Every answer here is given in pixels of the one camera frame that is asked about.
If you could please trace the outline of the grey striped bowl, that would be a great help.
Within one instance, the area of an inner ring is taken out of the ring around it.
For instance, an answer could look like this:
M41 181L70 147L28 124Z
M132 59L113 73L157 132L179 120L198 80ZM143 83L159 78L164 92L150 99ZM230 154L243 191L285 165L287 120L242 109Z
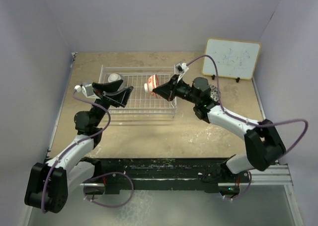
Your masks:
M108 78L107 78L107 82L114 82L114 81L118 81L118 80L124 80L124 78L117 73L112 73L109 74Z

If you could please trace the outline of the red flower pattern bowl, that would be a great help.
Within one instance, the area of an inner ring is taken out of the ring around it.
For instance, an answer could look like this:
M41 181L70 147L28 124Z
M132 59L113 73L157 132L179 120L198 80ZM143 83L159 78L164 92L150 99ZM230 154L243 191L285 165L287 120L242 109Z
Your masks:
M145 93L150 94L151 96L158 98L158 95L154 93L154 89L158 86L159 79L156 74L150 76L146 83L144 83Z

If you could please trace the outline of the white wire dish rack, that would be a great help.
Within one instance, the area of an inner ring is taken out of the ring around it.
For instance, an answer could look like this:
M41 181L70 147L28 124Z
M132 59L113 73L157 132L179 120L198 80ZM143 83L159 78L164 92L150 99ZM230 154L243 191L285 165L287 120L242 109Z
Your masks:
M146 93L144 84L154 74L157 75L159 84L164 84L175 74L173 67L106 67L102 66L99 83L107 83L111 74L118 74L123 79L125 87L133 86L134 89L126 107L111 107L113 115L171 115L177 110L177 102L168 102L161 97Z

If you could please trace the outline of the pink floral bowl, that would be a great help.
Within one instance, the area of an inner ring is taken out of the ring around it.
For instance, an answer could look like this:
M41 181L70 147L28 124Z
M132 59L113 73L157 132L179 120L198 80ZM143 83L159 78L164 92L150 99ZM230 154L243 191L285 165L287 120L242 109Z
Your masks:
M210 84L209 87L210 87L210 98L214 102L220 104L221 92L219 91L219 89L216 86L214 86L212 84Z

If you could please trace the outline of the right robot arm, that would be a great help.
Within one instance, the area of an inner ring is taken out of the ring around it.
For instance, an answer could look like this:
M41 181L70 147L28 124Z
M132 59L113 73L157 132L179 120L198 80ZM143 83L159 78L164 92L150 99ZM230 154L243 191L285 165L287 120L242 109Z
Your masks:
M195 78L188 85L174 75L169 82L154 88L153 92L167 101L179 97L193 103L195 115L200 120L222 127L244 140L246 152L236 154L223 163L221 177L226 182L234 181L240 172L246 170L264 171L286 152L271 121L245 119L221 108L218 89L203 77Z

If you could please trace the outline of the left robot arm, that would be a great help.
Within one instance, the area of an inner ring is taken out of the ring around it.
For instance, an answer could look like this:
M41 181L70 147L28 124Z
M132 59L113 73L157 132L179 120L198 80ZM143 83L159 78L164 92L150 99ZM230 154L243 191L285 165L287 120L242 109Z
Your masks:
M56 157L32 166L24 197L27 206L42 212L58 213L64 207L68 194L81 183L97 182L102 178L101 162L86 154L97 147L105 128L99 127L104 116L110 116L109 107L125 107L133 87L123 87L123 80L110 83L82 83L74 93L82 92L86 111L74 116L77 134L74 140Z

